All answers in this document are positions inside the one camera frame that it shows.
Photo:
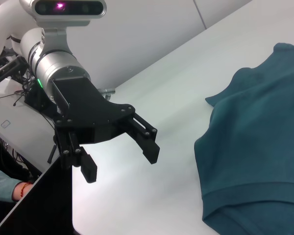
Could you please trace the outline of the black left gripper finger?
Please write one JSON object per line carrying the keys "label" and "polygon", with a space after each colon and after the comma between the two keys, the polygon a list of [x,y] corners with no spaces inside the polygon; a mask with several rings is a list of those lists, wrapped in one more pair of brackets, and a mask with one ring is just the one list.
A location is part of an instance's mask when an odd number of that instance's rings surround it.
{"label": "black left gripper finger", "polygon": [[151,163],[157,163],[160,147],[155,142],[157,129],[138,114],[129,115],[124,121],[126,133],[138,144]]}
{"label": "black left gripper finger", "polygon": [[55,139],[60,153],[62,168],[80,167],[86,182],[94,183],[97,180],[98,167],[92,157],[80,146],[75,131],[56,128]]}

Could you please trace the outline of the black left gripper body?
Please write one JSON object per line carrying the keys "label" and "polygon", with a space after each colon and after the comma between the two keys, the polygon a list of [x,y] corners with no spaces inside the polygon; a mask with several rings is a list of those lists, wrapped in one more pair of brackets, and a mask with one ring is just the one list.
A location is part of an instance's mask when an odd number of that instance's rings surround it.
{"label": "black left gripper body", "polygon": [[111,140],[127,131],[135,108],[107,101],[86,77],[55,80],[52,92],[62,117],[55,119],[58,136],[75,133],[79,144]]}

